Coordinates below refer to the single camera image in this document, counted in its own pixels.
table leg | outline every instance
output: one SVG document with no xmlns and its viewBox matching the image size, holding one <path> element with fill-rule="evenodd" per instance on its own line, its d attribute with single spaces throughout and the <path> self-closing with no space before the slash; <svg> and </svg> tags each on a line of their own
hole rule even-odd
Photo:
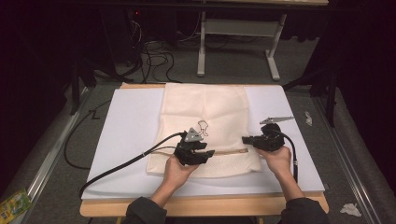
<svg viewBox="0 0 396 224">
<path fill-rule="evenodd" d="M 206 13 L 203 11 L 201 15 L 201 46 L 198 55 L 198 77 L 203 77 L 205 75 L 205 22 Z"/>
<path fill-rule="evenodd" d="M 257 224 L 264 224 L 264 217 L 257 217 Z"/>
<path fill-rule="evenodd" d="M 283 26 L 285 25 L 286 16 L 287 16 L 286 14 L 282 14 L 282 16 L 280 17 L 279 24 L 275 30 L 273 45 L 270 50 L 265 51 L 265 56 L 267 58 L 268 66 L 270 67 L 273 81 L 280 80 L 280 76 L 279 73 L 277 72 L 277 68 L 274 60 L 274 54 L 277 47 L 277 43 L 279 42 L 280 35 L 282 34 Z"/>
</svg>

gray floor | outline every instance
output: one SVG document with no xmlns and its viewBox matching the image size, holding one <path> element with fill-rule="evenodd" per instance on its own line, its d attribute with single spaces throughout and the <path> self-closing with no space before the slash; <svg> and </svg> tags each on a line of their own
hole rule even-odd
<svg viewBox="0 0 396 224">
<path fill-rule="evenodd" d="M 316 41 L 299 43 L 296 39 L 281 41 L 276 52 L 276 64 L 281 80 L 274 82 L 270 78 L 262 53 L 264 47 L 269 46 L 269 39 L 250 42 L 251 40 L 252 38 L 236 36 L 222 49 L 207 49 L 204 77 L 196 76 L 198 58 L 196 40 L 179 44 L 178 48 L 164 45 L 157 50 L 173 53 L 175 66 L 169 73 L 169 77 L 182 82 L 283 85 L 302 74 L 317 43 Z M 211 48 L 222 46 L 221 41 L 209 40 L 208 46 Z M 148 48 L 156 49 L 158 46 L 160 46 L 159 43 L 153 43 Z M 156 58 L 152 62 L 160 63 L 161 60 L 161 58 Z M 159 67 L 155 71 L 155 77 L 151 70 L 148 81 L 154 82 L 157 79 L 165 81 L 164 72 L 168 66 Z M 127 69 L 121 65 L 118 68 L 120 72 Z M 142 80 L 139 73 L 132 77 L 136 82 Z M 98 79 L 98 82 L 95 89 L 84 94 L 87 100 L 80 109 L 79 119 L 89 109 L 111 99 L 113 91 L 120 85 L 118 82 L 101 79 Z M 331 223 L 396 223 L 396 216 L 393 212 L 396 208 L 396 200 L 363 144 L 353 120 L 348 115 L 342 95 L 337 92 L 334 115 L 336 128 L 332 129 L 323 119 L 320 103 L 322 99 L 311 98 L 306 90 L 307 87 L 299 87 L 288 91 L 287 96 L 322 182 L 328 187 L 325 196 L 330 206 Z M 67 124 L 72 118 L 68 115 L 70 108 L 71 102 L 68 101 L 64 110 L 38 141 L 2 199 L 17 189 L 28 189 L 32 185 L 44 159 L 54 147 L 61 144 L 59 138 L 63 136 L 62 133 L 69 130 Z M 100 119 L 84 120 L 70 138 L 67 152 L 74 163 L 90 166 L 107 110 L 108 104 L 100 107 L 97 110 L 97 116 Z M 305 123 L 305 111 L 310 112 L 313 118 L 312 127 Z M 343 153 L 347 155 L 352 166 L 345 165 Z M 67 165 L 62 151 L 49 170 L 49 178 L 44 181 L 43 188 L 37 191 L 34 199 L 35 206 L 26 214 L 21 223 L 88 223 L 88 219 L 79 214 L 80 200 L 77 196 L 77 190 L 85 183 L 88 171 Z M 353 217 L 341 214 L 339 211 L 345 203 L 357 203 L 363 216 Z M 265 223 L 277 223 L 278 220 L 279 217 L 266 217 Z M 92 223 L 115 223 L 115 221 L 114 217 L 94 218 Z M 251 223 L 248 217 L 176 218 L 168 221 L 208 224 Z"/>
</svg>

green object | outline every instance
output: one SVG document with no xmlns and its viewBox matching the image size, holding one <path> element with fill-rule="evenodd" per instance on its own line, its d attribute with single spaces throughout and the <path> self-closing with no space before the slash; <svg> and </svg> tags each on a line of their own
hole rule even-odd
<svg viewBox="0 0 396 224">
<path fill-rule="evenodd" d="M 0 204 L 0 224 L 7 224 L 24 213 L 32 203 L 25 189 L 21 189 Z"/>
</svg>

printed logo on bag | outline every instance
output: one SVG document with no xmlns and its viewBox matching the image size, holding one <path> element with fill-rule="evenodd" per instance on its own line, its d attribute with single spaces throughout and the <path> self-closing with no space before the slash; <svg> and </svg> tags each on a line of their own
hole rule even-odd
<svg viewBox="0 0 396 224">
<path fill-rule="evenodd" d="M 206 121 L 204 120 L 200 120 L 198 121 L 198 125 L 201 128 L 201 131 L 199 132 L 200 135 L 204 135 L 204 136 L 209 136 L 209 134 L 206 132 L 207 127 L 209 127 L 209 125 L 207 125 Z"/>
</svg>

wooden table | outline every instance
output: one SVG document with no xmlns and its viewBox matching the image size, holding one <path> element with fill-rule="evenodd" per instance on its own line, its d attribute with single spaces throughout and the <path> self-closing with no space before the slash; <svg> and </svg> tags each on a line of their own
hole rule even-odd
<svg viewBox="0 0 396 224">
<path fill-rule="evenodd" d="M 163 88 L 164 85 L 127 85 L 121 89 Z M 305 196 L 318 201 L 328 213 L 329 205 L 323 192 L 306 192 Z M 124 217 L 127 206 L 134 199 L 117 200 L 83 200 L 80 213 L 84 217 Z M 260 217 L 280 215 L 285 208 L 282 193 L 227 195 L 227 196 L 194 196 L 173 197 L 165 209 L 169 217 Z"/>
</svg>

